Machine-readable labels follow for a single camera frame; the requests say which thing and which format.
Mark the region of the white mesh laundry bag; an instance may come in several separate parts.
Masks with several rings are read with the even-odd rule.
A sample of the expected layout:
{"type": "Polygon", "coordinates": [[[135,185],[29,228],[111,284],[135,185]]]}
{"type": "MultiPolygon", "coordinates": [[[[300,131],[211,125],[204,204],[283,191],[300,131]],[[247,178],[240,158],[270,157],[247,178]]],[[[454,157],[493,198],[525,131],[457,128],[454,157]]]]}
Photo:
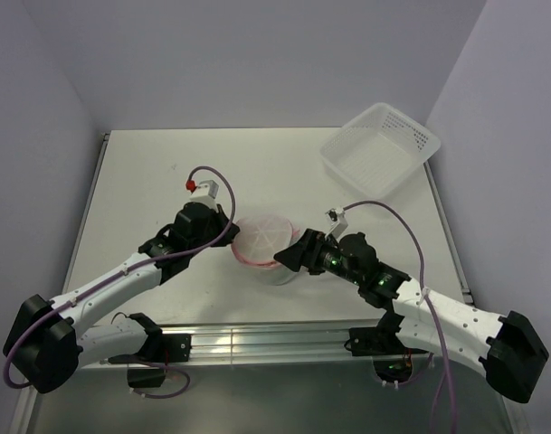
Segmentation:
{"type": "Polygon", "coordinates": [[[295,273],[282,266],[274,255],[299,239],[299,229],[287,218],[263,214],[239,219],[231,249],[243,268],[264,285],[289,283],[295,273]]]}

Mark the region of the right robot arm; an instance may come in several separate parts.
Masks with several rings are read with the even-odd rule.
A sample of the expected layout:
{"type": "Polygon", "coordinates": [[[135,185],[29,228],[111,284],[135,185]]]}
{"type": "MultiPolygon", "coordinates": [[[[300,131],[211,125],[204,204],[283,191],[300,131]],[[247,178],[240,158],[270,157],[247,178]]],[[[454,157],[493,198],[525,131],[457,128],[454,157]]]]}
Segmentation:
{"type": "Polygon", "coordinates": [[[376,333],[385,351],[406,347],[447,354],[504,397],[530,401],[549,352],[526,316],[479,310],[422,289],[417,279],[380,261],[361,232],[330,241],[320,231],[306,230],[274,259],[294,272],[329,272],[355,284],[367,304],[385,311],[376,333]]]}

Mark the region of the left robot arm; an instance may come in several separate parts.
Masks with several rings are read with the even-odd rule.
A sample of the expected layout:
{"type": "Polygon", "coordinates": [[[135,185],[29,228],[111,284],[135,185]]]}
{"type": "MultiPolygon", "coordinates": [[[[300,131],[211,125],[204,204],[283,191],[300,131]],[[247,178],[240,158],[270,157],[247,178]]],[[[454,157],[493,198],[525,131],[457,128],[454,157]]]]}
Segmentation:
{"type": "Polygon", "coordinates": [[[231,244],[239,232],[234,216],[217,203],[187,203],[173,222],[105,275],[50,300],[39,295],[25,300],[3,348],[5,385],[52,392],[81,367],[110,358],[164,369],[163,331],[148,316],[136,313],[118,324],[96,323],[176,277],[202,250],[231,244]]]}

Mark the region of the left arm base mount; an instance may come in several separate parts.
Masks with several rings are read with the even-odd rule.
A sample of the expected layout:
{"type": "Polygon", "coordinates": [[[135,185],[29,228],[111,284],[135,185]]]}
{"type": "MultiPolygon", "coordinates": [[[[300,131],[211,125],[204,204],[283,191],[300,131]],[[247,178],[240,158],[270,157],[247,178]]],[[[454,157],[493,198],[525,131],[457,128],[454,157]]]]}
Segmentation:
{"type": "Polygon", "coordinates": [[[155,344],[147,345],[147,350],[111,356],[105,363],[127,366],[127,384],[133,392],[182,394],[190,386],[191,377],[178,365],[189,361],[191,341],[190,334],[162,334],[155,344]]]}

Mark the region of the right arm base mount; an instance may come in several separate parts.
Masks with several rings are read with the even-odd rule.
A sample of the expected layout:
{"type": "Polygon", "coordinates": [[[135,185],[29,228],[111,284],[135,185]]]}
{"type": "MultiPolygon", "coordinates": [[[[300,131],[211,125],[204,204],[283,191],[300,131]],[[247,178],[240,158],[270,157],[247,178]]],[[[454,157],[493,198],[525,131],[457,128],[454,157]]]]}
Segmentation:
{"type": "Polygon", "coordinates": [[[412,377],[413,351],[379,327],[350,328],[343,346],[353,357],[372,357],[381,382],[396,384],[412,377]]]}

